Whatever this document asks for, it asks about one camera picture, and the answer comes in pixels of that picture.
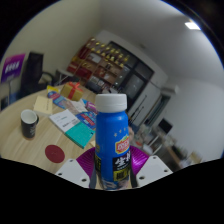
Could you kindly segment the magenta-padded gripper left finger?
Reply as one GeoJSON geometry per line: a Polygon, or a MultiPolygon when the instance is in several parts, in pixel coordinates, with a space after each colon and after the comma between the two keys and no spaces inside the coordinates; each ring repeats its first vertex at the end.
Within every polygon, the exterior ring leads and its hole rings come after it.
{"type": "Polygon", "coordinates": [[[68,159],[56,172],[56,176],[81,187],[94,189],[97,183],[94,156],[95,148],[90,148],[77,159],[68,159]]]}

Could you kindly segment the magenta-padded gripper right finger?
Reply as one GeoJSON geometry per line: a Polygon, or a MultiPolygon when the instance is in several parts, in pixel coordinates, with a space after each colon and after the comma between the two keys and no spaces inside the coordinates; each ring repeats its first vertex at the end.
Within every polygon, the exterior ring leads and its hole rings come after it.
{"type": "Polygon", "coordinates": [[[148,156],[140,149],[131,146],[130,182],[133,188],[144,187],[172,174],[168,166],[156,155],[148,156]]]}

